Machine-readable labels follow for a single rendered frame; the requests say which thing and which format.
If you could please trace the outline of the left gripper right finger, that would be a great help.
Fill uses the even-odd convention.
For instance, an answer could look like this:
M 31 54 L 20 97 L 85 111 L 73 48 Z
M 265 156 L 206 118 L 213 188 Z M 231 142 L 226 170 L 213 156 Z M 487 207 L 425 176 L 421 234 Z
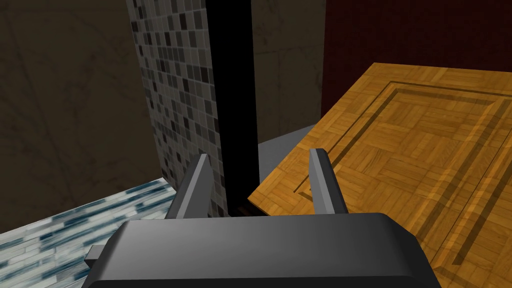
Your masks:
M 315 214 L 347 214 L 349 212 L 333 166 L 323 148 L 309 150 L 308 177 Z

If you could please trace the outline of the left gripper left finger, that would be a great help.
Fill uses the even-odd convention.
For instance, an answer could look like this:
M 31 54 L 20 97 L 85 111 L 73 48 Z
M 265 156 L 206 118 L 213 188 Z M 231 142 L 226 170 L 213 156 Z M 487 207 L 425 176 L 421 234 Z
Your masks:
M 189 164 L 165 218 L 207 218 L 213 185 L 214 176 L 208 154 L 197 154 Z

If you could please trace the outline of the brown wooden cupboard door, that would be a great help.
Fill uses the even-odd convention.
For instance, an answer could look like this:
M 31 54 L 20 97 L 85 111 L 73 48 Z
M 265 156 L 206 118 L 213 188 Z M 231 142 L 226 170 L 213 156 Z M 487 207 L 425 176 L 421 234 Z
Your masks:
M 512 72 L 373 63 L 249 201 L 312 214 L 313 148 L 348 210 L 414 234 L 442 288 L 512 288 Z

